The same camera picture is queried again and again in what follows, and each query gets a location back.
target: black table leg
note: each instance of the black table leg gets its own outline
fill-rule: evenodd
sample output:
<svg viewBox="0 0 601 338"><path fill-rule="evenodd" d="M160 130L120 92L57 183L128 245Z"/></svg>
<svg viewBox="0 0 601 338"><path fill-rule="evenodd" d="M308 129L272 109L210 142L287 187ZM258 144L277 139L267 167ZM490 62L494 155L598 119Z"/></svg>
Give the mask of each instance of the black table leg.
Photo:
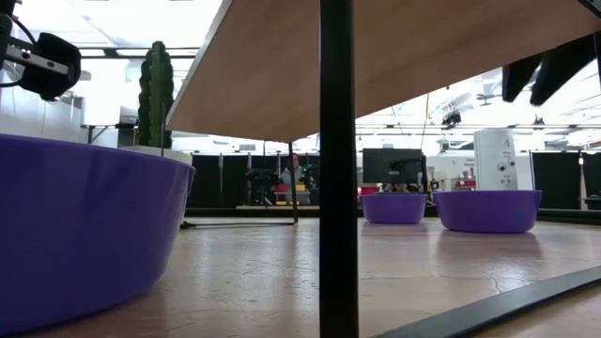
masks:
<svg viewBox="0 0 601 338"><path fill-rule="evenodd" d="M290 153L290 167L288 169L290 170L290 192L292 193L292 217L294 218L294 224L296 224L299 222L299 207L297 205L297 178L295 175L294 164L292 164L292 156L294 156L292 142L288 144L288 152Z"/></svg>
<svg viewBox="0 0 601 338"><path fill-rule="evenodd" d="M352 0L321 0L319 327L359 337Z"/></svg>
<svg viewBox="0 0 601 338"><path fill-rule="evenodd" d="M597 67L601 69L601 32L593 34L594 38L594 53L597 56ZM601 71L599 71L599 83L601 84Z"/></svg>

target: black partition wall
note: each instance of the black partition wall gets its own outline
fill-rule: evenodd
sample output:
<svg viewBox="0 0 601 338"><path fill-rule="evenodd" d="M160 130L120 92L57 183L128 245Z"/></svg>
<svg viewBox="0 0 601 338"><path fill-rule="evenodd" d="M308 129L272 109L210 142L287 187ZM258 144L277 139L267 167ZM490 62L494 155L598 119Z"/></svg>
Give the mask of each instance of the black partition wall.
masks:
<svg viewBox="0 0 601 338"><path fill-rule="evenodd" d="M601 201L601 153L598 154L582 154L584 185L586 188L586 196L589 210L600 210Z"/></svg>
<svg viewBox="0 0 601 338"><path fill-rule="evenodd" d="M319 164L316 155L299 154L300 164ZM248 155L223 155L223 170L220 176L219 155L193 155L193 166L196 169L191 195L188 198L187 208L233 208L247 205L249 202L248 181ZM277 173L284 171L288 166L288 156L253 155L251 165L253 168L270 169ZM318 170L313 172L317 185L319 182ZM251 189L251 202L260 200L255 189ZM268 198L274 201L272 194Z"/></svg>
<svg viewBox="0 0 601 338"><path fill-rule="evenodd" d="M543 191L541 208L580 209L579 154L532 153L534 188Z"/></svg>
<svg viewBox="0 0 601 338"><path fill-rule="evenodd" d="M219 156L193 156L196 169L186 207L220 207Z"/></svg>

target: black curtain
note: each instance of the black curtain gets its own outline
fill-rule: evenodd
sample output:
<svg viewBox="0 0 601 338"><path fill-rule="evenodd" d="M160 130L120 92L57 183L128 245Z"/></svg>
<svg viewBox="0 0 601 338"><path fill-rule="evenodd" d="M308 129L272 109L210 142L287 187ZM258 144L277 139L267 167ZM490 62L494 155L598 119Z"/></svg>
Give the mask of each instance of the black curtain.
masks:
<svg viewBox="0 0 601 338"><path fill-rule="evenodd" d="M219 156L195 155L194 182L186 207L219 207Z"/></svg>
<svg viewBox="0 0 601 338"><path fill-rule="evenodd" d="M277 156L265 156L262 155L254 155L253 156L253 168L256 169L269 169L277 174ZM275 204L275 194L273 192L265 192L265 197L267 197L273 204ZM254 185L251 185L251 204L258 205L261 204L262 192Z"/></svg>
<svg viewBox="0 0 601 338"><path fill-rule="evenodd" d="M582 154L587 196L601 195L601 154Z"/></svg>
<svg viewBox="0 0 601 338"><path fill-rule="evenodd" d="M317 187L319 187L319 155L309 155L306 160L311 164L317 164L317 170L312 173L312 177L316 181Z"/></svg>
<svg viewBox="0 0 601 338"><path fill-rule="evenodd" d="M248 156L223 156L222 207L246 205Z"/></svg>
<svg viewBox="0 0 601 338"><path fill-rule="evenodd" d="M541 208L580 209L578 153L532 153L534 188L543 191Z"/></svg>

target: red object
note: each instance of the red object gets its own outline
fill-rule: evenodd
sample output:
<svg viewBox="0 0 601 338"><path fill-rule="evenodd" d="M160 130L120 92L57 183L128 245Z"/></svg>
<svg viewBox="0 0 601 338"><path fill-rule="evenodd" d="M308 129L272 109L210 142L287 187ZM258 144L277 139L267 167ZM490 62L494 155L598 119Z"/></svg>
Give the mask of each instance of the red object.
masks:
<svg viewBox="0 0 601 338"><path fill-rule="evenodd" d="M378 187L361 187L361 196L379 192Z"/></svg>
<svg viewBox="0 0 601 338"><path fill-rule="evenodd" d="M455 182L455 186L457 188L475 188L476 187L476 181L474 180L465 180L465 181L456 181Z"/></svg>
<svg viewBox="0 0 601 338"><path fill-rule="evenodd" d="M288 192L288 186L285 184L278 184L275 186L276 192Z"/></svg>

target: white planter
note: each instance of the white planter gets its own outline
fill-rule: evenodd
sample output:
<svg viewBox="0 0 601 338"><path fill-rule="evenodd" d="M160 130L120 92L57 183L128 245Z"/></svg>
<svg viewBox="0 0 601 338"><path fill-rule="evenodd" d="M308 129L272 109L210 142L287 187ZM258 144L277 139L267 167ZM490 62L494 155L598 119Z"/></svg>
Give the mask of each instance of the white planter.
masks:
<svg viewBox="0 0 601 338"><path fill-rule="evenodd" d="M124 147L121 147L120 149L135 151L135 152L159 156L159 157L161 156L161 149L156 148L154 146L124 146ZM162 154L167 159L180 161L182 163L192 165L192 155L183 153L181 151L174 151L171 149L164 149Z"/></svg>

